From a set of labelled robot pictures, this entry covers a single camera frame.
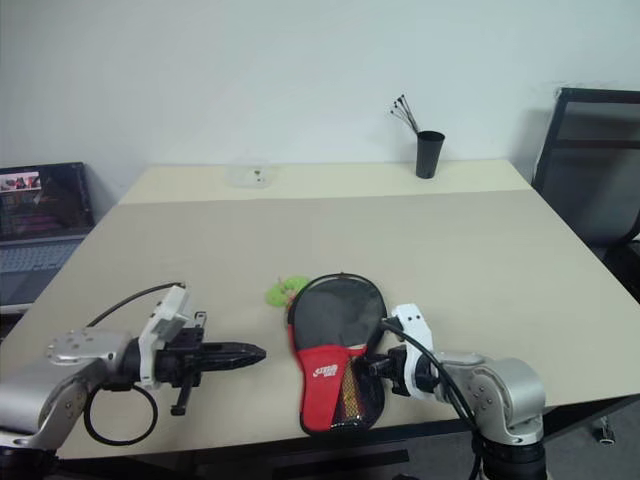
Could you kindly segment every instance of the office chair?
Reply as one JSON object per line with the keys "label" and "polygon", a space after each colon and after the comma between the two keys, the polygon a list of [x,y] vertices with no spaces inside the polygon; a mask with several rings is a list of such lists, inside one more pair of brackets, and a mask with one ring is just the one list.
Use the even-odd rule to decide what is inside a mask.
{"label": "office chair", "polygon": [[640,302],[640,92],[560,89],[532,185]]}

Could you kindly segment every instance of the gray floor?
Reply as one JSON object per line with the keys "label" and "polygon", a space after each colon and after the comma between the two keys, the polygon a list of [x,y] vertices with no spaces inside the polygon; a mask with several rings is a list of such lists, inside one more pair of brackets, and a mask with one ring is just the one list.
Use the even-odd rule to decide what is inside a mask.
{"label": "gray floor", "polygon": [[[640,402],[610,417],[616,444],[598,444],[586,428],[574,430],[546,445],[548,468],[554,480],[640,480]],[[405,473],[422,480],[467,479],[472,456],[466,434],[427,437],[357,450],[355,454],[406,449],[410,461],[385,467],[354,470],[321,477],[298,477],[322,480],[390,480]],[[321,461],[327,455],[291,455],[256,458],[239,463],[222,463],[201,467],[199,474],[209,478],[271,479],[278,467]]]}

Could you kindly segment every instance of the beige table surface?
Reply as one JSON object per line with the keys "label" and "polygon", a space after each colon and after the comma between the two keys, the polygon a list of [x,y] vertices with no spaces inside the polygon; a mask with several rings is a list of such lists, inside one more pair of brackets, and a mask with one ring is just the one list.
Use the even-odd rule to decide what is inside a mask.
{"label": "beige table surface", "polygon": [[[120,205],[3,343],[0,374],[33,361],[51,338],[86,324],[130,293],[184,280],[195,306],[209,314],[207,340],[255,343],[267,359],[205,374],[185,417],[169,415],[178,392],[161,388],[155,393],[158,427],[136,446],[99,445],[79,423],[60,455],[302,437],[302,377],[289,351],[283,310],[268,306],[264,293],[279,276],[336,271],[370,278],[389,308],[417,303],[438,349],[527,361],[540,374],[549,405],[640,392],[640,308],[526,187]],[[161,295],[123,308],[103,327],[139,333]],[[387,338],[385,346],[393,343]],[[453,416],[445,405],[389,395],[376,426]],[[105,393],[94,417],[103,434],[127,438],[145,428],[149,414],[133,392]]]}

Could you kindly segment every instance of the pen holder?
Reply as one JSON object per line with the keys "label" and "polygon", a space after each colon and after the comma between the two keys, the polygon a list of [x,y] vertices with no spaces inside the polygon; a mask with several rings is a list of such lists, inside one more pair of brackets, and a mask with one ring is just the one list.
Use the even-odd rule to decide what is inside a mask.
{"label": "pen holder", "polygon": [[416,158],[416,175],[420,178],[432,178],[438,166],[440,149],[444,135],[440,132],[418,132],[418,155]]}

